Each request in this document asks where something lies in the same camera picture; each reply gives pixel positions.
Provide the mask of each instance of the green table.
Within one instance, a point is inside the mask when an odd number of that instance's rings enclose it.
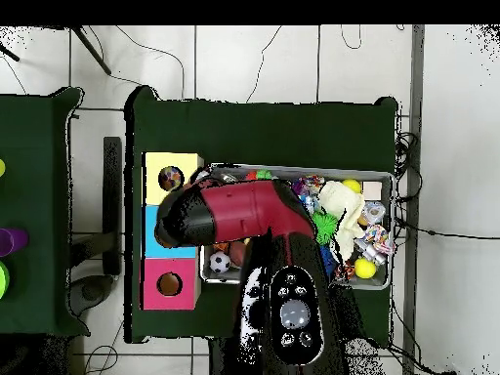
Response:
[[[377,104],[162,102],[149,87],[138,87],[125,105],[126,337],[228,337],[238,300],[238,286],[203,284],[192,312],[140,310],[143,152],[197,152],[205,162],[393,173],[395,115],[393,99]],[[387,346],[390,287],[355,290],[354,296],[366,336]]]
[[[66,127],[82,91],[0,96],[0,227],[29,233],[23,250],[0,259],[11,285],[0,300],[0,333],[86,334],[66,309],[69,266]]]

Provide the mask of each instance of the gray plastic bin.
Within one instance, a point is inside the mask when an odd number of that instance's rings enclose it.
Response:
[[[311,174],[324,177],[325,181],[343,181],[345,179],[355,179],[359,182],[380,182],[382,183],[381,202],[386,207],[386,215],[384,216],[382,226],[384,229],[391,232],[391,242],[394,237],[394,200],[396,196],[396,181],[395,177],[390,173],[382,173],[376,171],[357,171],[357,170],[331,170],[320,168],[301,168],[301,167],[277,167],[269,165],[247,165],[238,164],[231,165],[213,163],[211,164],[214,171],[221,171],[235,176],[238,179],[243,179],[247,173],[256,170],[269,170],[274,176],[283,180],[293,181],[299,177],[304,177]],[[210,269],[210,256],[214,253],[212,246],[201,248],[200,251],[200,276],[205,282],[209,283],[239,283],[240,270],[230,268],[229,271],[219,274]],[[391,283],[393,270],[393,256],[389,256],[387,262],[378,267],[377,272],[372,278],[361,279],[354,277],[347,282],[334,281],[332,283],[346,284],[348,283],[353,289],[364,290],[382,290]]]

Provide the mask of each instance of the shape sorter box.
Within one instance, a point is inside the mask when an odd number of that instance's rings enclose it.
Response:
[[[203,160],[195,153],[146,152],[143,173],[146,176],[146,193],[143,193],[143,214],[145,215],[144,275],[141,275],[143,310],[193,310],[201,291],[199,277],[199,248],[164,248],[154,237],[156,213],[159,204],[170,191],[160,187],[158,174],[165,167],[177,167],[183,172],[185,183],[203,166]],[[181,290],[174,296],[164,296],[158,288],[163,274],[174,273],[181,280]]]

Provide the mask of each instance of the white tile floor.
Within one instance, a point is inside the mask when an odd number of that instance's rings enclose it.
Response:
[[[104,59],[118,77],[156,89],[161,99],[179,99],[183,71],[172,57],[146,50],[130,41],[115,26],[93,26]],[[176,55],[184,66],[184,97],[244,103],[254,89],[262,49],[278,30],[273,26],[121,26],[135,41]],[[88,26],[89,40],[100,46]],[[358,25],[343,25],[346,42],[359,44]],[[320,31],[319,82],[317,79],[318,30],[312,25],[285,25],[266,49],[258,87],[251,102],[313,103],[320,101],[372,104],[393,96],[408,113],[410,92],[411,28],[395,24],[362,25],[361,46],[350,49],[340,25],[323,25]],[[20,56],[20,62],[0,60],[0,94],[47,95],[63,86],[81,87],[84,108],[122,108],[136,85],[106,76],[76,36],[68,30],[0,27],[0,41]],[[103,138],[118,136],[124,143],[123,114],[112,110],[77,111],[71,121],[73,177],[73,230],[101,231]],[[403,119],[407,130],[407,119]],[[396,307],[402,315],[403,254],[396,256],[394,271]],[[102,274],[99,260],[87,261],[72,272],[73,278]],[[90,337],[75,341],[72,366],[75,375],[111,366],[116,358],[88,354],[110,345],[123,320],[123,278],[109,298],[87,312]],[[401,346],[402,326],[395,318],[395,343]],[[151,338],[128,345],[118,333],[116,364],[101,375],[208,375],[208,346],[195,338]],[[191,347],[194,357],[191,359]],[[354,350],[363,346],[353,344]],[[376,356],[386,375],[401,375],[398,362],[387,352]]]

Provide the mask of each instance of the soccer ball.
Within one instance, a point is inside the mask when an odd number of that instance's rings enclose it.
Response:
[[[226,253],[219,251],[210,256],[210,269],[215,273],[224,273],[229,266],[230,258]]]

